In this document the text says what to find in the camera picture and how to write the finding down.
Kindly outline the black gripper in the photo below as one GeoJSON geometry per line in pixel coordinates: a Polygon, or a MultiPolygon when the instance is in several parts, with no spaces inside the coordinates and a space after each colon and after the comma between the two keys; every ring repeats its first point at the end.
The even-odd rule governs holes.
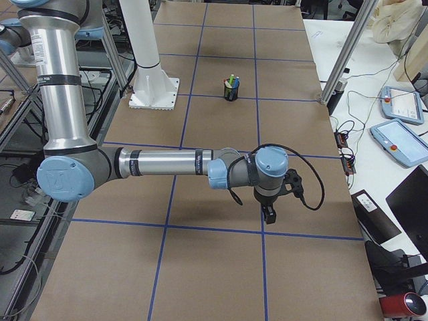
{"type": "Polygon", "coordinates": [[[277,198],[277,196],[265,196],[258,191],[255,191],[255,199],[261,205],[263,220],[266,224],[276,222],[276,211],[274,210],[274,203],[276,202],[277,198]]]}

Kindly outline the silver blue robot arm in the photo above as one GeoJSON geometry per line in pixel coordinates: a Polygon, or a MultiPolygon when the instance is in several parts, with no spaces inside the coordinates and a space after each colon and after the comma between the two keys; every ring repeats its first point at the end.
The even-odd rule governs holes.
{"type": "Polygon", "coordinates": [[[283,147],[266,144],[242,155],[220,150],[128,150],[102,148],[90,137],[76,40],[104,32],[101,1],[16,1],[29,32],[49,140],[37,169],[46,195],[79,201],[115,179],[143,175],[205,175],[213,189],[253,187],[266,223],[274,223],[274,202],[288,172],[283,147]]]}

